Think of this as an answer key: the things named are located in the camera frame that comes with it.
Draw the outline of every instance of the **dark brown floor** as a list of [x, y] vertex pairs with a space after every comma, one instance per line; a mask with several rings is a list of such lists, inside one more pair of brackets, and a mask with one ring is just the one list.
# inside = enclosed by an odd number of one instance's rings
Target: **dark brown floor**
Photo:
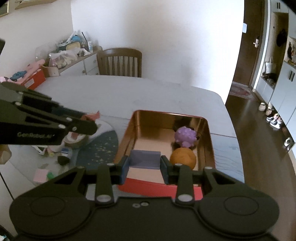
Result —
[[242, 154], [245, 183], [278, 202], [280, 217], [273, 235], [280, 241], [296, 241], [296, 175], [283, 146], [283, 132], [266, 122], [258, 106], [236, 96], [228, 96], [226, 102]]

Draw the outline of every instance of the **green object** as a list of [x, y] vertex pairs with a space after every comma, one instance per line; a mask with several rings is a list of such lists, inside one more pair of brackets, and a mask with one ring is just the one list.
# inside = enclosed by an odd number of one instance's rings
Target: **green object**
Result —
[[46, 176], [47, 176], [48, 180], [51, 180], [54, 178], [54, 175], [52, 172], [49, 172]]

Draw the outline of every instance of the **pink block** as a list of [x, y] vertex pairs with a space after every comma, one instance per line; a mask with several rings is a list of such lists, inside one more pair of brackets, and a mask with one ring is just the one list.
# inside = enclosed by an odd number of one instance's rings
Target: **pink block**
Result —
[[36, 183], [45, 183], [47, 181], [48, 172], [49, 170], [38, 168], [35, 172], [33, 181]]

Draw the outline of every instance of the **chair backrest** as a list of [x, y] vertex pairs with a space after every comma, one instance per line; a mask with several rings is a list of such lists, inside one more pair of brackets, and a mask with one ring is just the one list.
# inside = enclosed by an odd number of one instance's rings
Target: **chair backrest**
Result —
[[114, 48], [97, 54], [100, 75], [142, 77], [142, 53], [136, 49]]

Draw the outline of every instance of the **purple rectangular block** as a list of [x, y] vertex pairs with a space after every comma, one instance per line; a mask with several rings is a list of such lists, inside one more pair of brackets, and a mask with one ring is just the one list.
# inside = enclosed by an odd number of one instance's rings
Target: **purple rectangular block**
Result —
[[131, 150], [130, 167], [160, 169], [160, 151]]

